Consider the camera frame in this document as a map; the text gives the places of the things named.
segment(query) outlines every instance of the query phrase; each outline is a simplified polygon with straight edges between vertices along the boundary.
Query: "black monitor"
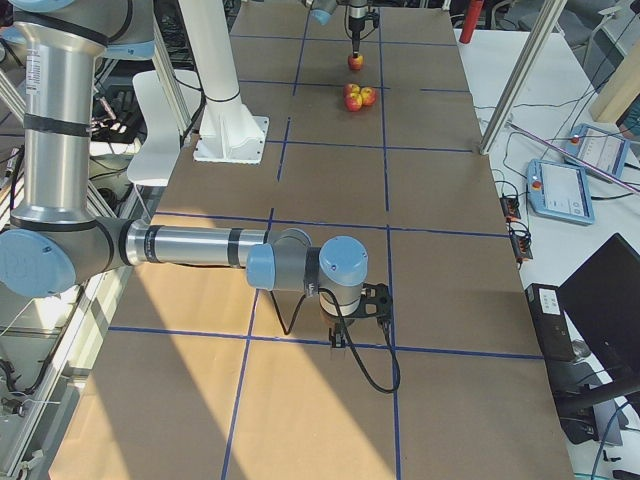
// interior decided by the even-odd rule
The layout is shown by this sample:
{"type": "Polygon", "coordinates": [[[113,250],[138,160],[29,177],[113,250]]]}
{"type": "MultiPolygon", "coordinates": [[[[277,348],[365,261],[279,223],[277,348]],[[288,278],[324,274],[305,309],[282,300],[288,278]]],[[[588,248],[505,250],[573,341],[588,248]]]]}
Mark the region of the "black monitor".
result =
{"type": "Polygon", "coordinates": [[[638,252],[616,233],[560,286],[558,296],[569,318],[614,380],[592,391],[583,403],[592,401],[594,405],[598,403],[596,400],[626,395],[640,414],[640,393],[631,393],[640,392],[638,252]]]}

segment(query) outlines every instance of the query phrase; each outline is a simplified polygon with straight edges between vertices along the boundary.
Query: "black screen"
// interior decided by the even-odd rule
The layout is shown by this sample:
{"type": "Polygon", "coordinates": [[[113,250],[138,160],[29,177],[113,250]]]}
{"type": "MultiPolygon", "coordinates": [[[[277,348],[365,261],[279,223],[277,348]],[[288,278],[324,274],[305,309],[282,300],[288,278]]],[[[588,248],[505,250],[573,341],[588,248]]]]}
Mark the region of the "black screen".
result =
{"type": "Polygon", "coordinates": [[[587,259],[558,295],[611,378],[640,374],[640,255],[620,234],[587,259]]]}

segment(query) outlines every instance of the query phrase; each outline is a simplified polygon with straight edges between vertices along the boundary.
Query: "apple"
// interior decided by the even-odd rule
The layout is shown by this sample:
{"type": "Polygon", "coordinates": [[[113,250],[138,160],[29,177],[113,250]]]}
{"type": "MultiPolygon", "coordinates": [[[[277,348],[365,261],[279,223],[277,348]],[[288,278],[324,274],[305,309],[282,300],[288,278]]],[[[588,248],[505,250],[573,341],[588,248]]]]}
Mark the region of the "apple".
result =
{"type": "Polygon", "coordinates": [[[344,105],[350,112],[357,112],[362,108],[362,95],[359,93],[349,93],[345,95],[344,105]]]}
{"type": "Polygon", "coordinates": [[[342,94],[346,97],[350,93],[360,93],[360,85],[357,83],[347,83],[342,88],[342,94]]]}
{"type": "Polygon", "coordinates": [[[362,105],[364,105],[365,107],[369,107],[376,103],[378,94],[376,93],[375,88],[364,87],[362,90],[360,90],[360,96],[362,97],[362,105]]]}
{"type": "Polygon", "coordinates": [[[349,64],[350,70],[361,70],[364,65],[364,57],[360,54],[357,54],[355,57],[353,55],[349,55],[347,57],[347,63],[349,64]]]}

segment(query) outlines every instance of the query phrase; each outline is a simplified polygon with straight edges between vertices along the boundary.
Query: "white desk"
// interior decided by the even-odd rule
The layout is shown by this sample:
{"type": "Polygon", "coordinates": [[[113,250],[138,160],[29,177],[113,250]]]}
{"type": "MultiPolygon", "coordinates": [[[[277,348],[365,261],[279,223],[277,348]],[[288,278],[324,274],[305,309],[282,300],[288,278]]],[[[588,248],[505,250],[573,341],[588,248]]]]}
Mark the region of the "white desk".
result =
{"type": "MultiPolygon", "coordinates": [[[[459,45],[476,107],[496,105],[527,35],[523,32],[476,31],[470,44],[459,45]]],[[[532,69],[526,88],[516,104],[558,105],[581,97],[589,86],[588,78],[562,36],[553,34],[532,69]]],[[[573,115],[575,116],[585,101],[594,99],[595,95],[593,98],[586,97],[582,100],[573,115]]],[[[563,107],[518,107],[513,110],[513,122],[542,138],[554,138],[558,136],[558,129],[571,113],[573,106],[574,104],[563,107]]],[[[493,110],[477,109],[476,112],[481,129],[484,131],[493,110]]],[[[560,132],[560,137],[567,136],[572,122],[573,117],[560,132]]],[[[584,109],[577,123],[582,122],[594,123],[588,108],[584,109]]],[[[614,125],[596,125],[610,131],[615,129],[614,125]]],[[[506,169],[502,164],[507,139],[511,132],[512,130],[505,128],[499,136],[490,152],[491,165],[492,168],[502,171],[505,179],[516,185],[522,193],[525,191],[524,179],[506,169]]],[[[543,152],[543,146],[521,135],[514,135],[509,144],[507,164],[524,173],[528,162],[532,158],[540,158],[543,152]]],[[[545,158],[559,160],[560,157],[549,152],[545,158]]],[[[627,161],[637,164],[633,154],[629,154],[627,161]]],[[[494,172],[494,176],[496,180],[502,178],[499,172],[494,172]]],[[[626,169],[623,179],[640,182],[640,172],[626,169]]],[[[589,187],[591,194],[597,196],[625,193],[618,187],[604,184],[591,177],[589,187]]],[[[497,188],[500,191],[501,185],[498,184],[497,188]]],[[[508,186],[505,187],[505,193],[511,193],[508,186]]],[[[521,211],[523,213],[526,211],[523,206],[521,211]]],[[[531,249],[534,259],[525,262],[522,266],[520,274],[523,287],[533,282],[560,285],[615,232],[620,232],[636,250],[640,251],[640,197],[594,202],[594,211],[596,222],[588,227],[545,219],[529,212],[528,224],[532,233],[531,249]]],[[[606,374],[601,379],[603,382],[609,380],[606,374]]],[[[632,419],[632,423],[635,422],[637,428],[640,420],[635,412],[627,408],[625,413],[632,419]]],[[[623,441],[625,445],[622,448],[607,448],[607,452],[622,456],[623,460],[614,464],[601,461],[599,474],[611,477],[612,469],[640,471],[640,458],[637,455],[640,451],[640,434],[623,432],[623,441]]],[[[567,445],[574,471],[590,473],[597,444],[587,442],[575,447],[567,442],[567,445]]]]}

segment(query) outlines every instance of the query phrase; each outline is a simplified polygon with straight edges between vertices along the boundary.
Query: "sticker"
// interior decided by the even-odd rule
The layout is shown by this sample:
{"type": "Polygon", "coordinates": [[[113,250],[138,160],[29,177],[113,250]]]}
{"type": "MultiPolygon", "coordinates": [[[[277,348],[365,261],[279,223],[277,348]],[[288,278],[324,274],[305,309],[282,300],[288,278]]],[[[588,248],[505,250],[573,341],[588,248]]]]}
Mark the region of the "sticker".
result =
{"type": "Polygon", "coordinates": [[[40,51],[27,51],[27,95],[38,95],[42,88],[42,59],[40,51]]]}
{"type": "Polygon", "coordinates": [[[546,288],[540,289],[540,305],[542,305],[542,313],[560,315],[558,297],[556,297],[556,292],[553,290],[547,290],[546,288]]]}

